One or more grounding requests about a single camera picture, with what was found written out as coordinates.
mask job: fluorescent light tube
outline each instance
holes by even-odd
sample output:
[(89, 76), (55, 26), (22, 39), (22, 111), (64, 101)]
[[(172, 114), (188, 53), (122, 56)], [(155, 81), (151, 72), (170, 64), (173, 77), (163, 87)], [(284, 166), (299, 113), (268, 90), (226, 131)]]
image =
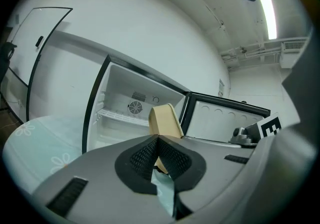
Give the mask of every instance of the fluorescent light tube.
[(260, 0), (268, 28), (269, 40), (277, 38), (277, 24), (272, 0)]

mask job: floor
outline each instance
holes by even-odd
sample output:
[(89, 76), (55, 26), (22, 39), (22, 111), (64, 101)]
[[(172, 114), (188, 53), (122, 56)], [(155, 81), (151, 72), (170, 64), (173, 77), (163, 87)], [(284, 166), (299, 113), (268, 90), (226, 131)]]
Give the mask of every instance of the floor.
[[(1, 99), (1, 108), (6, 107), (5, 102)], [(21, 124), (8, 110), (0, 111), (0, 152), (5, 146), (10, 134)]]

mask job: freezer compartment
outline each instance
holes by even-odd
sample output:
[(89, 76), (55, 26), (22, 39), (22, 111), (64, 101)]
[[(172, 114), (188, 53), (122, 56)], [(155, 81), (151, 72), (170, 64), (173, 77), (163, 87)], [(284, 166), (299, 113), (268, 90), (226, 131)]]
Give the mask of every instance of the freezer compartment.
[(186, 135), (227, 143), (235, 128), (245, 128), (262, 119), (254, 113), (197, 100)]
[(87, 151), (148, 135), (152, 107), (171, 103), (179, 116), (184, 100), (183, 94), (111, 62), (92, 108)]

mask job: refrigerator shelf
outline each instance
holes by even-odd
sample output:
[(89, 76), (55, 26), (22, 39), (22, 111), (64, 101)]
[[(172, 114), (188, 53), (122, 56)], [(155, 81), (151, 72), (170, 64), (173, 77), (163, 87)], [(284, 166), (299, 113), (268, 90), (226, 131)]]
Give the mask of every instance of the refrigerator shelf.
[(120, 114), (120, 113), (115, 113), (112, 112), (108, 109), (102, 108), (97, 112), (98, 115), (103, 116), (103, 117), (107, 117), (113, 120), (117, 120), (117, 121), (122, 121), (122, 122), (126, 122), (132, 125), (138, 125), (138, 126), (144, 126), (144, 127), (149, 127), (149, 122), (148, 120), (144, 120), (144, 119), (140, 119), (140, 118), (135, 118), (135, 117), (130, 117), (124, 114)]

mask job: door handle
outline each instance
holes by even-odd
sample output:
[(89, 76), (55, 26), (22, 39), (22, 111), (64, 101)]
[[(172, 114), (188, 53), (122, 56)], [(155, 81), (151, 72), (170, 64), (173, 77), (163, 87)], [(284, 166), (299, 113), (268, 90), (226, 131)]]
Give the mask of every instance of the door handle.
[(43, 36), (40, 36), (40, 37), (39, 37), (38, 41), (37, 41), (36, 44), (35, 44), (36, 47), (39, 47), (39, 45), (40, 45), (40, 43), (41, 43), (41, 41), (42, 41), (43, 38), (44, 38)]

